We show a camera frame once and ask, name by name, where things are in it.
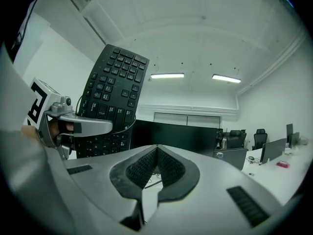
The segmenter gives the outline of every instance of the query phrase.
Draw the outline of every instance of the person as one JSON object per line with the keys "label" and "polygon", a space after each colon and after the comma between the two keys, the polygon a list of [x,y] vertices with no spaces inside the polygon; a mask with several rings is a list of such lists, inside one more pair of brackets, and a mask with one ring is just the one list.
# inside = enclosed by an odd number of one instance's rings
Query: person
{"label": "person", "polygon": [[[20,44],[16,44],[20,27],[27,15],[28,8],[33,1],[34,0],[1,0],[3,3],[3,28],[1,29],[0,43],[1,45],[5,44],[12,62],[20,48]],[[73,131],[73,123],[66,123],[66,129],[68,131]],[[49,122],[49,130],[53,139],[60,133],[59,122],[56,119]],[[34,126],[24,125],[21,132],[23,135],[40,142]]]}

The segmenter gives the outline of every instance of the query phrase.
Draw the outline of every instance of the hand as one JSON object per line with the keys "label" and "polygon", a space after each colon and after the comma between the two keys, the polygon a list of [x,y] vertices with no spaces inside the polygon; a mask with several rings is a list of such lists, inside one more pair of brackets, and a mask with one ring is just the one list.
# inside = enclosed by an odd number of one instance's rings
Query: hand
{"label": "hand", "polygon": [[[74,130],[74,124],[73,123],[67,123],[67,130],[73,131]],[[49,121],[49,131],[52,139],[55,139],[57,135],[59,135],[59,123],[56,119],[53,119]]]}

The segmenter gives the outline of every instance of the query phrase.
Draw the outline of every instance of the ceiling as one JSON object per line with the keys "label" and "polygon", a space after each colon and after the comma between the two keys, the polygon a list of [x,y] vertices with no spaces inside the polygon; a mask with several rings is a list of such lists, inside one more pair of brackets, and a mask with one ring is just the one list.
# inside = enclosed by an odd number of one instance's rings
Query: ceiling
{"label": "ceiling", "polygon": [[[149,58],[147,74],[184,72],[178,84],[191,88],[242,90],[286,51],[302,28],[283,0],[74,1],[107,44]],[[212,80],[215,73],[242,83]]]}

